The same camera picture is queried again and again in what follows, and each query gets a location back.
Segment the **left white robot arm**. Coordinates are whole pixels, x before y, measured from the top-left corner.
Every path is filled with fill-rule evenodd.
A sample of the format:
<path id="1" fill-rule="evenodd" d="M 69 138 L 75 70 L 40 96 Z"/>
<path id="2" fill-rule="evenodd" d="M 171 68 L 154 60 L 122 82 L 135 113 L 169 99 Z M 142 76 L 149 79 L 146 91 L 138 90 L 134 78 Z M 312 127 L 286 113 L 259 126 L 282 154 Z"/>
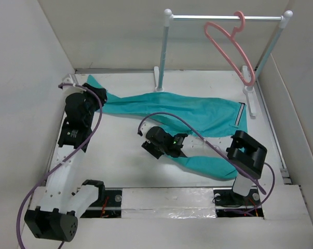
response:
<path id="1" fill-rule="evenodd" d="M 86 154 L 88 144 L 98 129 L 93 127 L 95 112 L 107 102 L 106 90 L 88 83 L 65 98 L 64 114 L 51 167 L 41 184 L 45 192 L 34 209 L 28 209 L 24 222 L 37 239 L 70 242 L 75 237 L 78 220 L 87 208 L 106 201 L 102 181 L 87 179 L 73 192 L 74 179 Z"/>

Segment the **teal trousers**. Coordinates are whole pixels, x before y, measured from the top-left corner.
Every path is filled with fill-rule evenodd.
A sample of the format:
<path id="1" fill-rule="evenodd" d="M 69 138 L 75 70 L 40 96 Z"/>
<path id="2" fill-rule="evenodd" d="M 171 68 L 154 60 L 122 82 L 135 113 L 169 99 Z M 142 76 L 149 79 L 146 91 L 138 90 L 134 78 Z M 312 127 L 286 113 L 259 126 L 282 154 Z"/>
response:
<path id="1" fill-rule="evenodd" d="M 236 130 L 247 129 L 246 108 L 239 102 L 214 98 L 208 85 L 170 84 L 155 91 L 151 73 L 94 74 L 83 81 L 107 90 L 100 126 L 84 157 L 84 168 L 107 184 L 119 187 L 194 187 L 230 185 L 237 175 L 223 158 L 156 159 L 138 135 L 142 119 L 166 132 L 215 138 L 227 148 Z"/>

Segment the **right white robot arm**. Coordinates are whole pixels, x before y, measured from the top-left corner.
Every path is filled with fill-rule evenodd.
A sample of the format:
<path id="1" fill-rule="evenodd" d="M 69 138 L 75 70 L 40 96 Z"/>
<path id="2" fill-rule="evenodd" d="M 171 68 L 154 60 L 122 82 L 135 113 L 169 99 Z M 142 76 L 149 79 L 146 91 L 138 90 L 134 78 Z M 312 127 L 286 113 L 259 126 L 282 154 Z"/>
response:
<path id="1" fill-rule="evenodd" d="M 235 167 L 238 174 L 230 191 L 235 204 L 243 204 L 249 198 L 253 185 L 266 194 L 259 184 L 267 156 L 267 148 L 244 131 L 221 138 L 201 138 L 178 133 L 171 135 L 159 126 L 146 123 L 139 128 L 138 135 L 145 139 L 142 147 L 155 158 L 167 155 L 183 159 L 224 159 Z"/>

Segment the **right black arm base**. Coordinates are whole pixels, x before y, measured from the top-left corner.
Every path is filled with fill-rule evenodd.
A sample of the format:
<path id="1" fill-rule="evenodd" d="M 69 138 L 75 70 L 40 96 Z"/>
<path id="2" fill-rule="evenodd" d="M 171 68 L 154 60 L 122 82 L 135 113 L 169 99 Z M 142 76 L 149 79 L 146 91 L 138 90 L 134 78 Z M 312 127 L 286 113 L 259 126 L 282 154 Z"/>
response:
<path id="1" fill-rule="evenodd" d="M 252 188 L 246 197 L 234 193 L 231 189 L 216 189 L 213 192 L 212 202 L 215 204 L 218 218 L 264 217 L 260 195 L 255 188 Z"/>

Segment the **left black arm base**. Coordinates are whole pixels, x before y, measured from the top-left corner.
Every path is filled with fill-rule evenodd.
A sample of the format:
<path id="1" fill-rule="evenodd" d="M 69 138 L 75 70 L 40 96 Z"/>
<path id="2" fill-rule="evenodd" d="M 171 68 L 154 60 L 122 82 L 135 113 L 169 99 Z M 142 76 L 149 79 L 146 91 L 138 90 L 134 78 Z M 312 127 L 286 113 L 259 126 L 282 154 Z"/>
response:
<path id="1" fill-rule="evenodd" d="M 121 202 L 123 190 L 119 188 L 106 188 L 103 201 L 93 203 L 82 218 L 121 218 Z"/>

